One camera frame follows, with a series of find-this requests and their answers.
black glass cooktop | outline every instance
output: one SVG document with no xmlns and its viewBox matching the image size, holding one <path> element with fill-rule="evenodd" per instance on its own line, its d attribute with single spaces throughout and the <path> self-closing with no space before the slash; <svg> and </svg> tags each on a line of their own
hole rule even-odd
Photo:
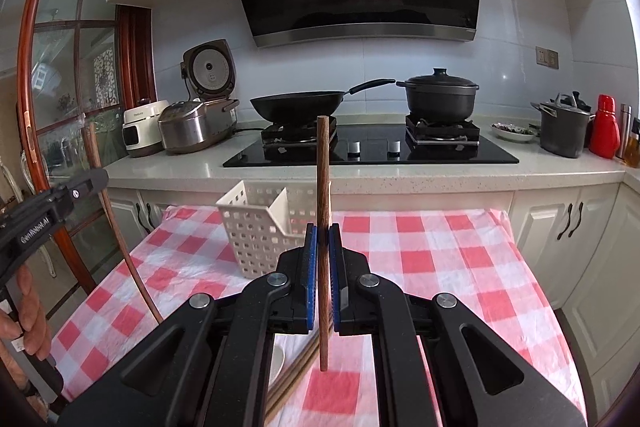
<svg viewBox="0 0 640 427">
<path fill-rule="evenodd" d="M 388 142 L 400 142 L 400 154 L 388 153 Z M 348 144 L 360 142 L 360 155 L 349 155 Z M 332 141 L 331 165 L 386 164 L 509 164 L 520 161 L 495 143 L 480 137 L 480 145 L 414 146 L 404 124 L 339 125 Z M 229 158 L 223 167 L 315 165 L 312 148 L 264 149 L 257 139 Z"/>
</svg>

blue gripper pad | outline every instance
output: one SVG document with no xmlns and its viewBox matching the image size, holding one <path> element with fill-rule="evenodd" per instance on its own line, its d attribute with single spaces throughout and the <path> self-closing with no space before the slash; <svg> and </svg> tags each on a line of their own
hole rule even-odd
<svg viewBox="0 0 640 427">
<path fill-rule="evenodd" d="M 311 231 L 311 244 L 309 245 L 309 272 L 306 279 L 306 327 L 309 331 L 314 328 L 316 315 L 316 257 L 318 252 L 318 227 Z"/>
<path fill-rule="evenodd" d="M 334 227 L 329 227 L 329 275 L 331 277 L 331 307 L 334 314 L 334 331 L 340 332 L 340 290 L 338 289 L 338 264 L 336 260 Z"/>
</svg>

white plastic basket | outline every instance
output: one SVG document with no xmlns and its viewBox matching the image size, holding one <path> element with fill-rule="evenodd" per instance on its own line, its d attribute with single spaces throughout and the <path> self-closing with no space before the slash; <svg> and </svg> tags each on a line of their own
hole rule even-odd
<svg viewBox="0 0 640 427">
<path fill-rule="evenodd" d="M 316 184 L 242 181 L 216 205 L 242 275 L 256 279 L 276 269 L 282 252 L 304 246 L 306 224 L 316 222 Z"/>
</svg>

red thermos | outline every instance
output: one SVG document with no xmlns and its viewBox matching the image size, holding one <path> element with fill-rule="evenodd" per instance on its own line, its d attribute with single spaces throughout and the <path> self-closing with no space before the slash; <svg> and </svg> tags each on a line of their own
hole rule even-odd
<svg viewBox="0 0 640 427">
<path fill-rule="evenodd" d="M 613 97 L 601 94 L 598 97 L 598 111 L 593 122 L 593 135 L 589 150 L 612 159 L 620 147 L 620 130 L 616 121 L 616 101 Z"/>
</svg>

frying pan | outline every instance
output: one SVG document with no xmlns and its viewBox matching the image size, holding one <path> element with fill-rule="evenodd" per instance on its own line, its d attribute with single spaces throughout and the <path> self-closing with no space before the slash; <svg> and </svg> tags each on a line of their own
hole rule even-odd
<svg viewBox="0 0 640 427">
<path fill-rule="evenodd" d="M 393 84 L 392 78 L 379 78 L 351 87 L 348 91 L 307 91 L 272 94 L 251 100 L 256 112 L 265 120 L 281 124 L 303 124 L 316 121 L 318 116 L 331 116 L 345 94 L 356 94 L 371 87 Z"/>
</svg>

